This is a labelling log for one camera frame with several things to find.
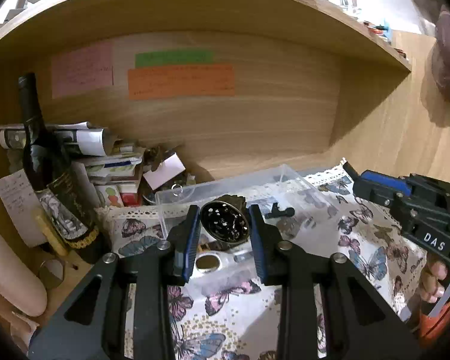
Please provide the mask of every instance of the dark glass bottle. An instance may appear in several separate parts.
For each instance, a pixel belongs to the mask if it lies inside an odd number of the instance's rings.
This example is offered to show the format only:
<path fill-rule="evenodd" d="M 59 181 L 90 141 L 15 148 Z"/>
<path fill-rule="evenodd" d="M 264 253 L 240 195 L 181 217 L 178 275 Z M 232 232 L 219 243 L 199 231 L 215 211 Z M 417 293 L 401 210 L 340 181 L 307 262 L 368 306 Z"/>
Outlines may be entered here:
<path fill-rule="evenodd" d="M 23 169 L 58 234 L 84 261 L 93 264 L 109 251 L 95 212 L 77 188 L 63 145 L 45 127 L 35 74 L 21 76 L 18 85 L 27 137 Z"/>

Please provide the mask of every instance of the orange sticky note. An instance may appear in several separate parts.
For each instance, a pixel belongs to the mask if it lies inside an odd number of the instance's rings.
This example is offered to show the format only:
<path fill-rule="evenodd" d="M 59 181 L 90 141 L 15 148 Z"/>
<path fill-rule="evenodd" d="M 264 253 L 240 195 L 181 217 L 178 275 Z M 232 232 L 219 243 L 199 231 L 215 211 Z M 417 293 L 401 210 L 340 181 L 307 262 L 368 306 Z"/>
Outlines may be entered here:
<path fill-rule="evenodd" d="M 52 98 L 111 85 L 112 42 L 108 40 L 52 58 Z"/>
<path fill-rule="evenodd" d="M 234 96 L 231 64 L 179 64 L 128 71 L 130 100 L 178 96 Z"/>

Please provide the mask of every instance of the pink sticky note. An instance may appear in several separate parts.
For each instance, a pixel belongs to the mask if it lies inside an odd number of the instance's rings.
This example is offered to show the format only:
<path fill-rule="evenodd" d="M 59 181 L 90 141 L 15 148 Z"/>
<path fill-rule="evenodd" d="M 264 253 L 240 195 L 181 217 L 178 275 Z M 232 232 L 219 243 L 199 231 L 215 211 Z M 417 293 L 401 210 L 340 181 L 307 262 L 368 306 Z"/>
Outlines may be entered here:
<path fill-rule="evenodd" d="M 52 57 L 52 98 L 111 85 L 112 42 L 108 40 Z"/>

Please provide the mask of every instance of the clear plastic container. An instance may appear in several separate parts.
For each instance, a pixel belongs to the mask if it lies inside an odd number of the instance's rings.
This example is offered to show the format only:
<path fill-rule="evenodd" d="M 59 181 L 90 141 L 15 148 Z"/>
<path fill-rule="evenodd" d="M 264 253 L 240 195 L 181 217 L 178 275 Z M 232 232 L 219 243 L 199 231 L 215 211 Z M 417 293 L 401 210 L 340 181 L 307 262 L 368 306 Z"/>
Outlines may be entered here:
<path fill-rule="evenodd" d="M 286 208 L 284 204 L 286 205 L 289 200 L 287 198 L 303 200 L 300 197 L 310 196 L 309 201 L 314 199 L 322 202 L 318 205 L 329 204 L 325 203 L 324 195 L 317 188 L 288 165 L 282 164 L 276 168 L 259 170 L 232 178 L 157 192 L 158 213 L 164 235 L 167 236 L 170 229 L 185 218 L 190 205 L 195 204 L 202 207 L 205 203 L 225 194 L 244 196 L 247 207 L 250 204 L 258 204 L 263 215 L 270 212 L 275 201 L 278 202 L 279 208 L 284 210 Z M 300 207 L 294 208 L 296 216 Z"/>
<path fill-rule="evenodd" d="M 278 203 L 280 210 L 293 207 L 293 217 L 265 219 L 265 222 L 278 227 L 284 239 L 290 240 L 301 229 L 310 229 L 317 223 L 328 220 L 328 210 L 333 207 L 317 188 L 284 164 L 233 178 L 157 192 L 157 209 L 163 233 L 167 235 L 173 226 L 185 219 L 190 205 L 195 204 L 201 208 L 205 203 L 225 194 L 245 197 L 247 207 L 258 204 L 262 215 L 270 212 L 274 203 Z M 202 227 L 199 244 L 212 241 L 214 239 Z M 195 267 L 190 284 L 207 296 L 225 289 L 220 286 L 238 286 L 243 281 L 256 277 L 251 250 L 248 240 L 227 251 L 198 253 L 197 259 L 207 254 L 213 255 L 219 260 L 219 266 L 208 273 Z"/>

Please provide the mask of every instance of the wooden shelf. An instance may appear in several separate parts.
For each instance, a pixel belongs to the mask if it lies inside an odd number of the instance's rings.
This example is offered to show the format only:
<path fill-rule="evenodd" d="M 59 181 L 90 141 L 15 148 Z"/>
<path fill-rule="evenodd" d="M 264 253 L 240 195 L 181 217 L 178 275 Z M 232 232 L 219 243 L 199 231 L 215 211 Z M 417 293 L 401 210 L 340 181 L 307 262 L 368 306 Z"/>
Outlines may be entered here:
<path fill-rule="evenodd" d="M 184 30 L 267 36 L 410 70 L 390 45 L 324 0 L 42 0 L 0 29 L 0 61 Z"/>
<path fill-rule="evenodd" d="M 42 0 L 0 29 L 0 124 L 21 120 L 17 78 L 33 71 L 47 122 L 90 120 L 145 145 L 182 143 L 199 181 L 342 157 L 357 171 L 450 181 L 450 104 L 428 62 L 435 39 L 395 37 L 411 64 L 323 0 Z M 53 99 L 51 56 L 102 39 L 114 42 L 114 85 Z M 128 100 L 135 53 L 177 47 L 232 64 L 236 96 Z M 34 251 L 1 200 L 0 233 L 30 265 Z M 51 291 L 43 321 L 87 269 Z"/>

